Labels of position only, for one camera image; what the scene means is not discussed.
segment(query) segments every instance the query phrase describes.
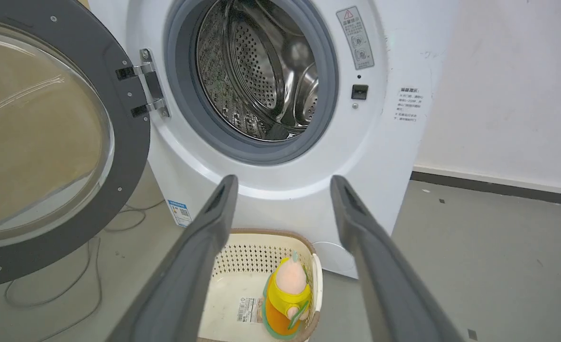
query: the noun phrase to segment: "baseboard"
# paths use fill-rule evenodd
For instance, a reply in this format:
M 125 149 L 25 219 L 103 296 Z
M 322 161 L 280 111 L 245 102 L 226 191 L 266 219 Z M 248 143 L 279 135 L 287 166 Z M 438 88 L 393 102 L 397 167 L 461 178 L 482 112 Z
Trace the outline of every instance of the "baseboard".
M 561 204 L 561 188 L 415 165 L 411 179 L 454 188 L 498 193 Z

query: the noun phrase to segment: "dark spot on floor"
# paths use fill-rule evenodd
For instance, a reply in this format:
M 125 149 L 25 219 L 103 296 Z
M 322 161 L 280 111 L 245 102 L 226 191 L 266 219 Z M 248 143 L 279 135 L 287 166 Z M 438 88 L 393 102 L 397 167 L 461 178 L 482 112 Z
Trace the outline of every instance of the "dark spot on floor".
M 478 339 L 477 339 L 477 332 L 474 331 L 474 330 L 469 329 L 469 330 L 468 330 L 468 338 L 470 338 L 471 340 L 474 340 L 474 341 L 478 341 Z

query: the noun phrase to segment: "black baseboard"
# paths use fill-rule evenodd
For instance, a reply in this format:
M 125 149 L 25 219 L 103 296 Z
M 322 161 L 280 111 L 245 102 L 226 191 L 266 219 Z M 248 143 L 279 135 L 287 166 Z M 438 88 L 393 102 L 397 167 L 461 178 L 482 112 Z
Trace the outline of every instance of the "black baseboard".
M 556 192 L 519 188 L 517 186 L 466 180 L 464 178 L 439 176 L 439 175 L 433 175 L 431 173 L 423 173 L 423 172 L 415 172 L 415 171 L 411 173 L 411 180 L 421 181 L 431 184 L 444 185 L 444 186 L 451 186 L 453 188 L 461 188 L 461 189 L 475 190 L 481 192 L 491 192 L 491 193 L 497 193 L 499 195 L 516 196 L 516 197 L 522 197 L 524 199 L 541 200 L 541 201 L 561 204 L 561 193 L 556 193 Z

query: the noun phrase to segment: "toy yellow shirt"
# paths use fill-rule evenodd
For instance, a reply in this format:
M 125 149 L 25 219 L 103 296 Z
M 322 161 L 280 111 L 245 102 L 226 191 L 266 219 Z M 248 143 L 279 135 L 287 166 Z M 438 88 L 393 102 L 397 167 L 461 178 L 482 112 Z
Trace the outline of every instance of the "toy yellow shirt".
M 287 260 L 289 260 L 289 258 L 281 260 L 279 268 Z M 300 309 L 306 304 L 306 301 L 308 301 L 308 306 L 309 303 L 311 303 L 311 290 L 308 284 L 306 284 L 306 287 L 301 294 L 288 294 L 276 286 L 276 271 L 274 271 L 274 273 L 270 276 L 269 282 L 270 287 L 268 290 L 268 299 L 270 300 L 270 303 L 272 303 L 272 306 L 274 306 L 274 309 L 278 310 L 281 314 L 287 316 L 287 311 L 289 311 L 292 307 Z

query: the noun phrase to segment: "washing machine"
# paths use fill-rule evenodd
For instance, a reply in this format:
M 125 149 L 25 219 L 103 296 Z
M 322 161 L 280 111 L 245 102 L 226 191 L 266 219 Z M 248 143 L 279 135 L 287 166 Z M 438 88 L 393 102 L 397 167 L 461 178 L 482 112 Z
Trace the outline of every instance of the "washing machine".
M 233 227 L 356 277 L 330 178 L 391 234 L 457 0 L 89 5 L 0 0 L 0 284 L 105 227 L 146 160 L 177 225 L 236 175 Z

